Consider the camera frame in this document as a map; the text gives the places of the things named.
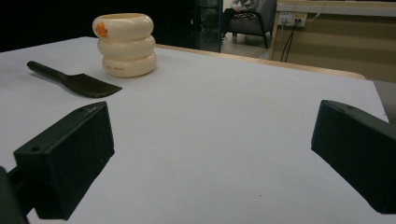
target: floor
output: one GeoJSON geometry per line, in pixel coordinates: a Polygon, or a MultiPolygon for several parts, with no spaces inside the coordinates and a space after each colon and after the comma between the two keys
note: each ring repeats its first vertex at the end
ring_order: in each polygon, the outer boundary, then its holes
{"type": "Polygon", "coordinates": [[[271,38],[267,35],[268,49],[264,46],[261,36],[227,34],[221,45],[221,53],[246,56],[250,58],[268,59],[271,38]]]}

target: cream ring toy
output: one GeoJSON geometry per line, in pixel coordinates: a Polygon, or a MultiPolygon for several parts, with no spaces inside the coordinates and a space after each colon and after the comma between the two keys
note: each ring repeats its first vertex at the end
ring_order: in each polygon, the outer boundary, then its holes
{"type": "Polygon", "coordinates": [[[157,64],[157,55],[154,52],[148,57],[117,61],[104,57],[102,60],[106,72],[113,77],[137,77],[151,72],[157,64]]]}
{"type": "Polygon", "coordinates": [[[152,19],[141,13],[108,14],[93,20],[92,29],[96,36],[105,40],[136,40],[151,34],[152,19]]]}
{"type": "Polygon", "coordinates": [[[99,39],[99,52],[108,59],[132,60],[147,57],[154,51],[155,39],[152,35],[132,41],[105,41],[99,39]]]}

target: spatula head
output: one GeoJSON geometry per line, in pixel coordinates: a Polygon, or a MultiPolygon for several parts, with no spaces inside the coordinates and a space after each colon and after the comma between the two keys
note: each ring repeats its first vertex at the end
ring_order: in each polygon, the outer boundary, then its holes
{"type": "Polygon", "coordinates": [[[70,91],[91,98],[106,97],[122,89],[86,74],[67,76],[63,78],[62,83],[70,91]]]}

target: power outlet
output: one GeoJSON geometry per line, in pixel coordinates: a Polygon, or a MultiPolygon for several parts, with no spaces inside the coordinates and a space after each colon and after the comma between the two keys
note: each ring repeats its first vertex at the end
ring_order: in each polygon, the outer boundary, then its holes
{"type": "Polygon", "coordinates": [[[279,12],[278,25],[293,26],[296,20],[300,20],[297,26],[304,27],[307,13],[303,12],[279,12]]]}

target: chair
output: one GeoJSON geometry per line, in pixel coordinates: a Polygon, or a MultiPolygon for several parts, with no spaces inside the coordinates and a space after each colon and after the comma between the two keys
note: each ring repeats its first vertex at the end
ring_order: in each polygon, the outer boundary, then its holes
{"type": "Polygon", "coordinates": [[[257,11],[241,11],[231,19],[227,32],[243,35],[259,35],[264,38],[264,45],[268,49],[266,33],[274,28],[276,14],[276,0],[258,0],[260,1],[257,11]]]}

